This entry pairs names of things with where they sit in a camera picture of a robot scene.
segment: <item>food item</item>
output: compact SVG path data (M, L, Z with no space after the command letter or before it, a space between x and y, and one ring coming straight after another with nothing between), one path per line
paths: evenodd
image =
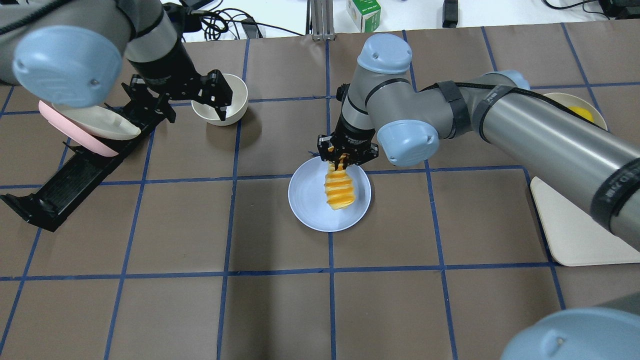
M335 165L329 161L329 171L324 177L326 203L334 210L344 209L356 200L353 179L347 175L347 170L342 162L343 159L344 156L340 158L338 168L335 168Z
M569 106L569 110L580 115L581 117L584 117L586 120L589 120L589 122L593 122L593 115L589 110L581 108L580 106Z

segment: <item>robotic arm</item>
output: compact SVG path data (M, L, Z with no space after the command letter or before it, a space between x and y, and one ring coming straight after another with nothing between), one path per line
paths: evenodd
M351 84L338 91L335 132L318 137L323 160L345 154L347 165L359 165L375 158L377 131L389 162L411 166L432 156L440 139L473 129L640 250L640 147L528 91L512 70L415 92L404 77L411 58L394 35L366 41Z
M0 81L23 85L56 104L84 108L107 97L124 55L160 95L159 102L196 100L224 120L231 88L219 70L198 74L180 36L159 0L3 6Z

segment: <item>white surface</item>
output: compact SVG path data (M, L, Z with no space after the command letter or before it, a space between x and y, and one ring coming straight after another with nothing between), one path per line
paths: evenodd
M602 129L608 130L607 123L604 121L602 114L598 112L596 108L594 108L590 103L582 100L577 96L573 96L571 94L565 94L562 92L550 92L549 94L545 94L549 99L555 100L562 105L565 105L567 108L570 106L577 106L579 108L583 108L591 113L593 117L593 123L597 126L600 126Z
M62 115L91 135L112 140L130 140L140 135L140 129L119 114L100 106L72 108L53 105Z
M531 192L551 255L566 266L640 262L640 252L598 225L547 183L534 177Z
M313 230L335 232L356 224L371 202L371 183L360 167L351 165L347 174L353 179L356 201L347 208L333 210L326 203L324 176L328 163L319 156L302 164L289 182L289 205L294 215Z
M333 0L333 26L336 33L356 33L358 28L346 12L347 0ZM176 0L163 0L164 3ZM442 27L443 0L378 0L382 7L381 24L377 31L413 29L438 29ZM577 0L549 0L556 6L578 2ZM215 0L204 9L220 3ZM257 22L280 26L298 33L305 33L307 0L224 0L220 8L238 8L249 13ZM597 1L588 3L589 11L601 12ZM554 22L579 22L606 20L603 15L586 13L580 6L567 10L546 7L541 0L459 0L458 27L500 26L518 24L550 24ZM238 26L241 38L246 38ZM265 37L295 36L281 30L260 27ZM185 34L187 41L204 41L200 33ZM227 33L222 39L233 39Z
M235 124L244 116L249 105L249 92L244 81L233 74L222 75L225 77L229 87L234 92L234 96L231 99L231 105L227 106L227 118L225 121L220 120L218 113L216 113L216 110L211 106L191 101L191 108L193 108L193 111L195 111L196 114L205 119L208 123L217 126Z

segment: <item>green and white box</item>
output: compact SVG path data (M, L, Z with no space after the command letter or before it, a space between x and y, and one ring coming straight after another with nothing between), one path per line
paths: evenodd
M376 0L347 0L347 12L361 33L372 33L380 25L382 8Z

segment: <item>brown table surface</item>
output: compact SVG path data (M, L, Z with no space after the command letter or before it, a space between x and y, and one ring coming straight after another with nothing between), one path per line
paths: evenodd
M395 34L418 89L516 69L640 143L639 33L617 20ZM289 178L337 120L336 88L369 35L187 44L200 72L245 79L240 123L175 104L176 123L55 233L1 204L2 359L489 360L545 315L640 291L640 265L554 263L535 174L473 133L414 169L364 165L374 198L351 229L301 224ZM117 89L112 106L127 100ZM68 157L65 136L23 88L0 87L0 105L0 190L35 192Z

